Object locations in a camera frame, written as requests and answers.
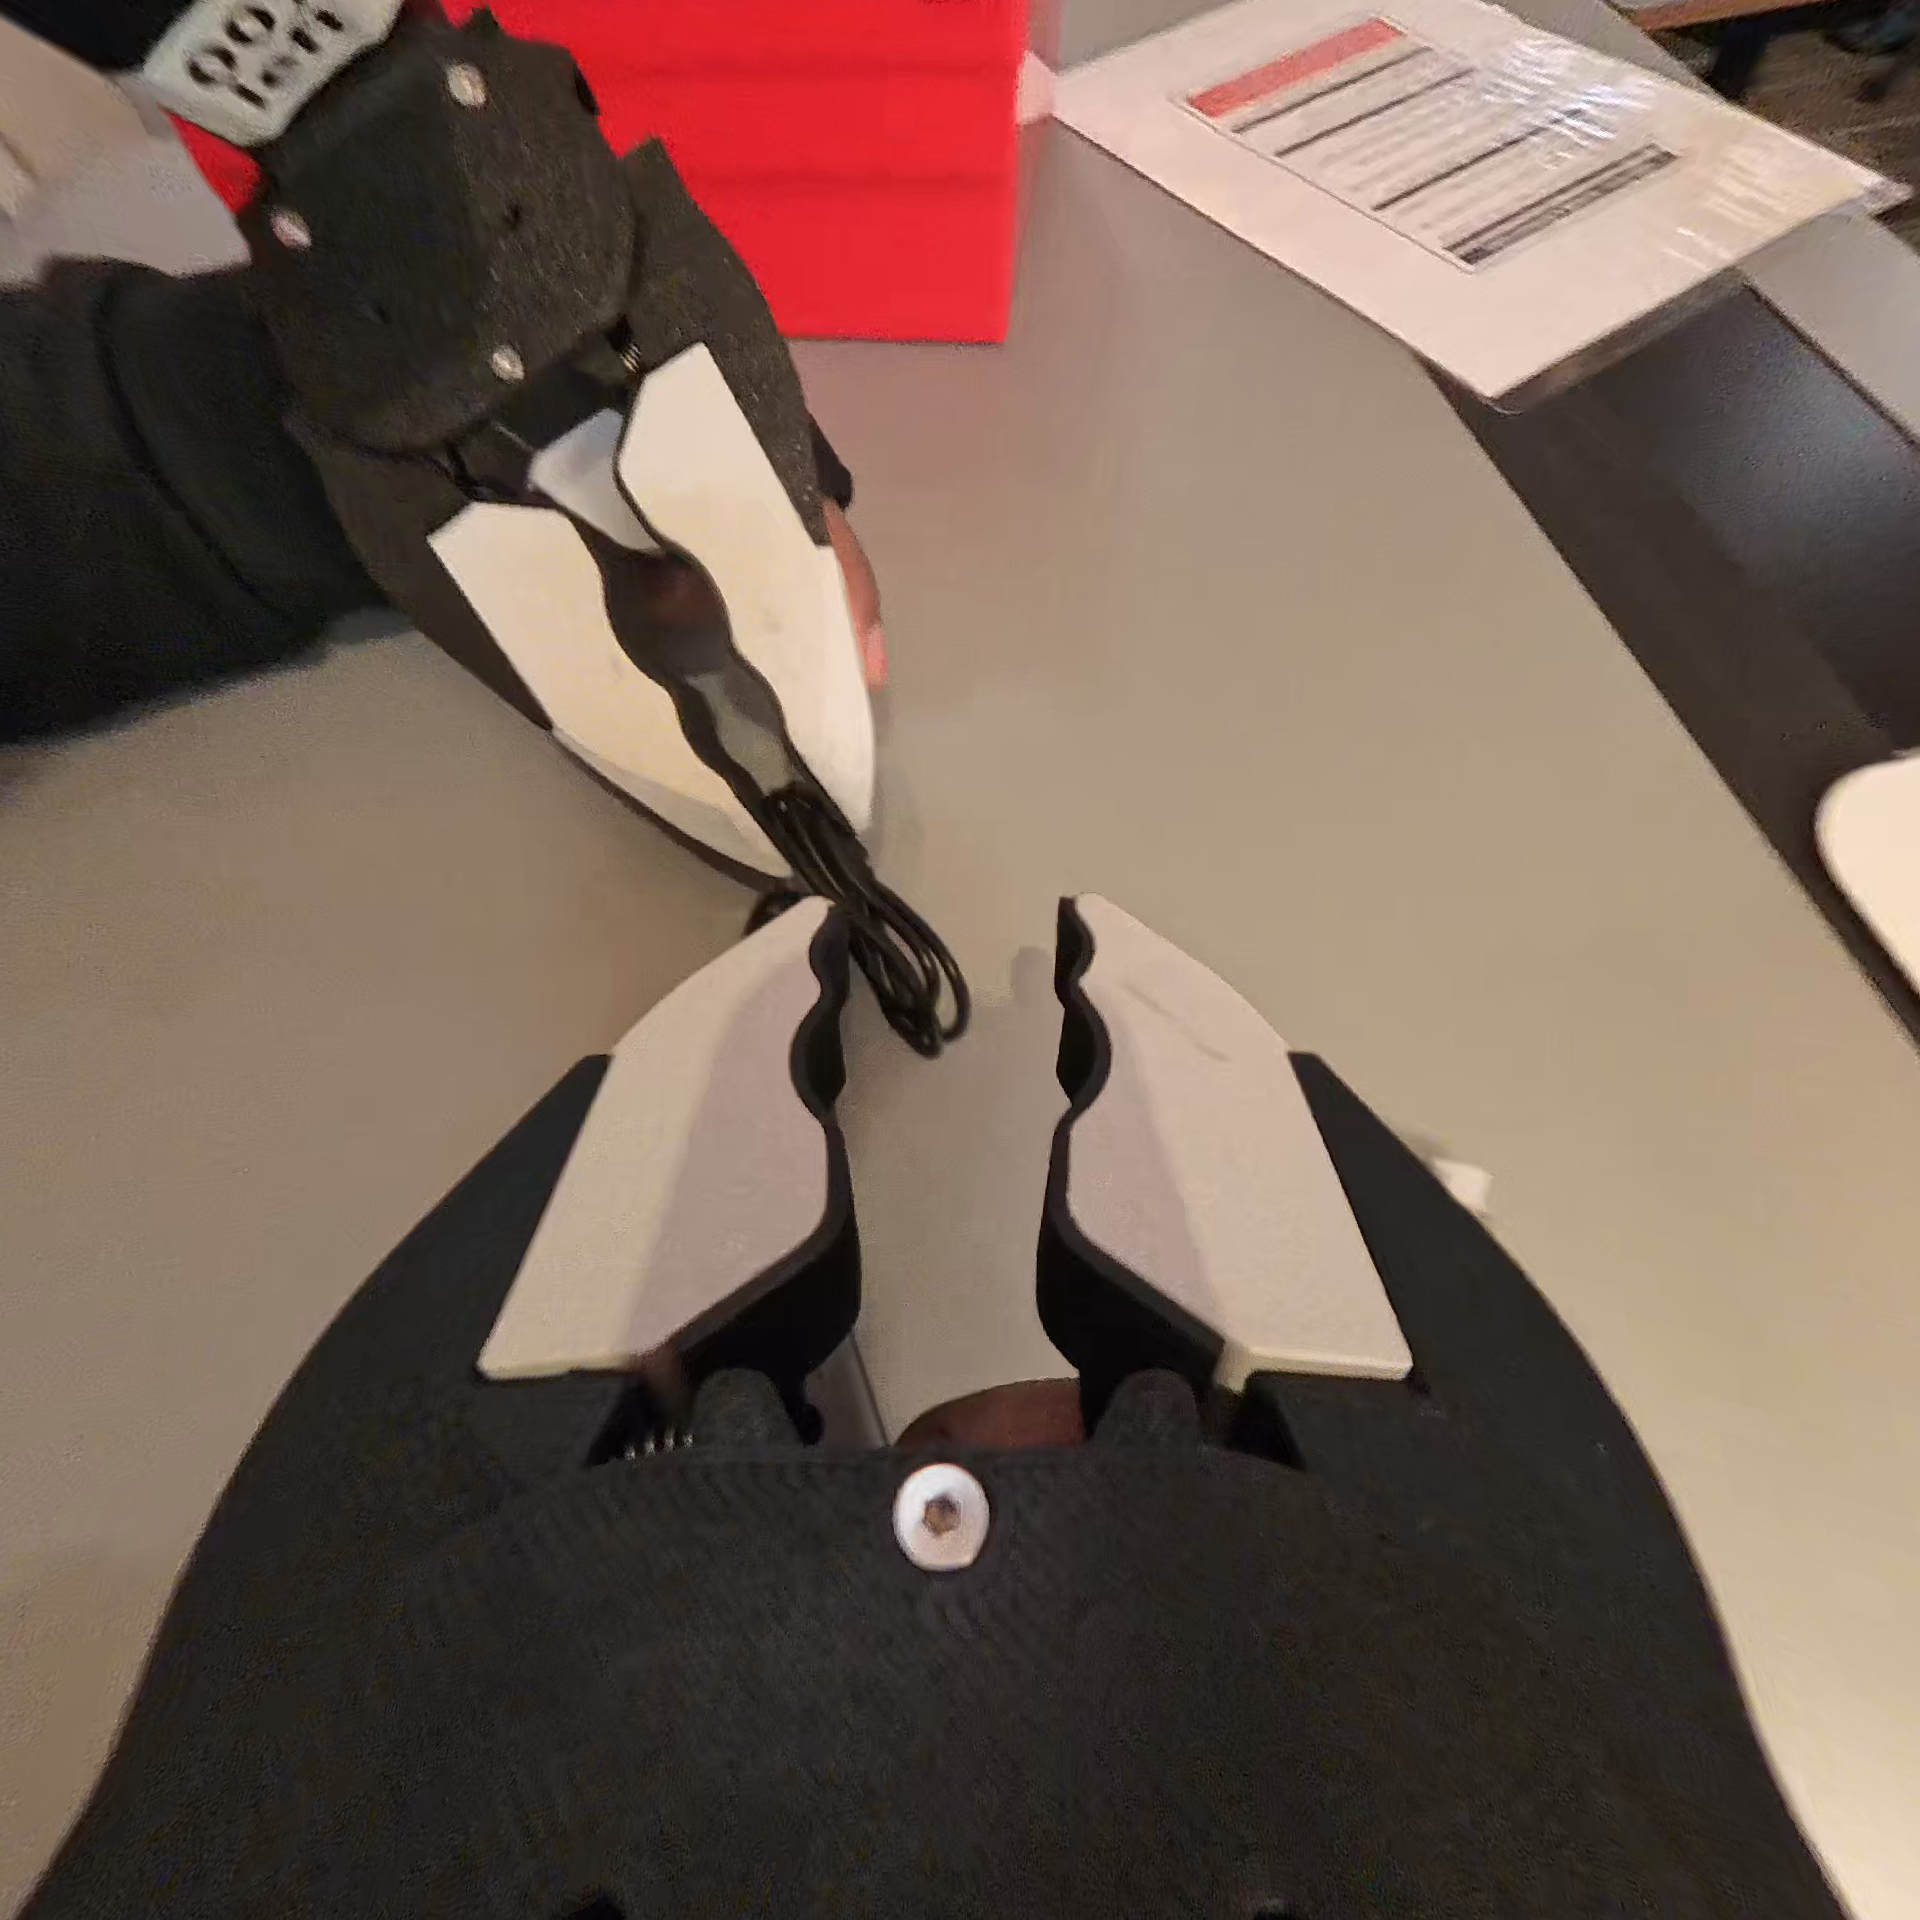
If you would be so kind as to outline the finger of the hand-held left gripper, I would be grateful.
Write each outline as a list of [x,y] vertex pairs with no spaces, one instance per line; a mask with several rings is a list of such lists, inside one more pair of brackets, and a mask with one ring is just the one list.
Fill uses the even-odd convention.
[[673,693],[614,644],[603,574],[572,515],[462,503],[433,532],[433,557],[587,775],[708,859],[763,877],[791,871],[681,739]]
[[798,775],[866,833],[875,701],[783,348],[763,363],[721,348],[673,353],[624,416],[603,400],[556,432],[527,485],[632,557],[706,574],[731,649],[779,701]]

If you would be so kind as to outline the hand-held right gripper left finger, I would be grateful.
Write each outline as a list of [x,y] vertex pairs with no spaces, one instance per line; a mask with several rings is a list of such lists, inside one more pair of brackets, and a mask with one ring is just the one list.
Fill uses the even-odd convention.
[[806,896],[653,1002],[603,1061],[501,1312],[493,1382],[763,1369],[791,1397],[861,1312],[837,1129],[851,924]]

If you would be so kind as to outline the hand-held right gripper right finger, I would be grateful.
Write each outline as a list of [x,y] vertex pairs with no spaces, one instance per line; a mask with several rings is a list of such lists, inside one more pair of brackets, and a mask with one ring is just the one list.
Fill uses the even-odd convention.
[[1406,1382],[1411,1342],[1287,1039],[1101,896],[1059,899],[1043,1328],[1101,1397],[1129,1369]]

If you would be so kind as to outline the person's left forearm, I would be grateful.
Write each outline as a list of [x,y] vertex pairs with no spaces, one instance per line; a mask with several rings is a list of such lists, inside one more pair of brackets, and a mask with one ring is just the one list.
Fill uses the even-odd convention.
[[0,744],[387,616],[284,425],[249,267],[57,258],[0,296]]

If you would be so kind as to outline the person's left hand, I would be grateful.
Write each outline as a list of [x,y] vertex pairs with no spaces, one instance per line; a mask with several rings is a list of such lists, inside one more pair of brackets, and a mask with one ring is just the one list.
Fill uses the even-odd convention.
[[892,649],[885,649],[875,560],[855,546],[851,515],[835,500],[823,500],[823,525],[826,525],[826,548],[835,548],[837,575],[844,575],[844,603],[851,603],[851,634],[855,634],[861,680],[866,680],[866,691],[885,691],[892,684]]

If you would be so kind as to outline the red plastic bin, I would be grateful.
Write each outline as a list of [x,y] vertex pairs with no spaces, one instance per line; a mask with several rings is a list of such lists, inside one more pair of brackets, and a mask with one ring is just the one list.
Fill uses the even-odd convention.
[[539,369],[668,263],[673,163],[798,343],[999,343],[1043,5],[153,5],[121,67],[249,163],[297,353]]

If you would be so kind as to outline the white rounded object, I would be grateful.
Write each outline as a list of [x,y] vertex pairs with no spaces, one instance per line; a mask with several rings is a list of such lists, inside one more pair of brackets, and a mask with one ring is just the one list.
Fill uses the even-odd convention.
[[1816,804],[1816,850],[1895,980],[1920,990],[1920,752],[1839,775]]

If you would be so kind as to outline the laminated paper sheet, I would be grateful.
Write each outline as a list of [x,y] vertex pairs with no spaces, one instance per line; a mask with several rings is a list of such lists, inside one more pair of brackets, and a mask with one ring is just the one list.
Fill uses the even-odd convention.
[[1063,67],[1051,120],[1521,410],[1819,219],[1908,187],[1504,5],[1212,5]]

